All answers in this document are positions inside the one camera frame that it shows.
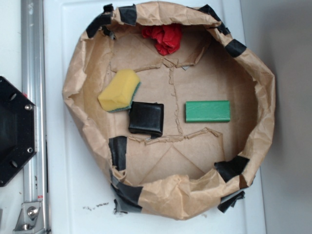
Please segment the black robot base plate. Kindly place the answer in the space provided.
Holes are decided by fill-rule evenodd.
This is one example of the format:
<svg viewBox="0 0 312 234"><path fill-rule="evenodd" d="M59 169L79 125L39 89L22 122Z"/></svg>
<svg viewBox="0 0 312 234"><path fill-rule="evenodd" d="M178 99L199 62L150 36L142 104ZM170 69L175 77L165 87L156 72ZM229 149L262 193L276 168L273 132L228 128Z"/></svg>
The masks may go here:
<svg viewBox="0 0 312 234"><path fill-rule="evenodd" d="M0 77L0 186L6 186L36 153L36 106Z"/></svg>

